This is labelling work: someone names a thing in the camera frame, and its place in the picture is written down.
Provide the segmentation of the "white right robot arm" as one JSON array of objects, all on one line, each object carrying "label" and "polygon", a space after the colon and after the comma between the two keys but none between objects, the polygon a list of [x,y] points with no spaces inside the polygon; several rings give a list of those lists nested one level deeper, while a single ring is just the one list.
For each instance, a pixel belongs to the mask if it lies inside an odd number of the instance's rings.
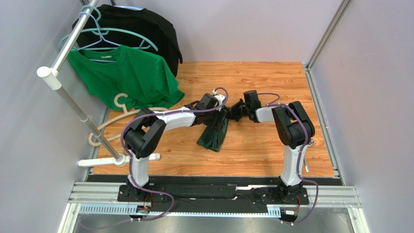
[{"label": "white right robot arm", "polygon": [[299,101],[289,104],[260,104],[239,101],[230,107],[229,117],[239,121],[249,117],[255,123],[274,122],[280,141],[284,145],[284,163],[277,186],[280,196],[295,196],[303,189],[304,183],[318,186],[313,180],[302,177],[303,158],[310,146],[315,128]]}]

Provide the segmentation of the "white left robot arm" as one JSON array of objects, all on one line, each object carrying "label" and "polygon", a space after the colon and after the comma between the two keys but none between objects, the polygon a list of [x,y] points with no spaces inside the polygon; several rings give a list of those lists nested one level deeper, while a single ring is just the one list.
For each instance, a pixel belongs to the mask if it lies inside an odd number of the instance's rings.
[{"label": "white left robot arm", "polygon": [[178,110],[153,112],[144,108],[121,132],[121,145],[129,155],[128,184],[146,191],[149,181],[149,156],[157,148],[164,132],[180,127],[205,124],[198,145],[218,152],[227,132],[229,108],[198,110],[182,107]]}]

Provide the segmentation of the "dark green cloth napkin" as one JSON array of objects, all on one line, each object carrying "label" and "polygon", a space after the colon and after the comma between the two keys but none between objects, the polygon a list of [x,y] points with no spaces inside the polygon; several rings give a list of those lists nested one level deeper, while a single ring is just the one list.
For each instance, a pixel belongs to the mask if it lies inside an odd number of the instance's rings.
[{"label": "dark green cloth napkin", "polygon": [[229,108],[224,106],[215,120],[206,124],[205,130],[197,141],[199,146],[215,152],[220,151],[229,124],[228,112]]}]

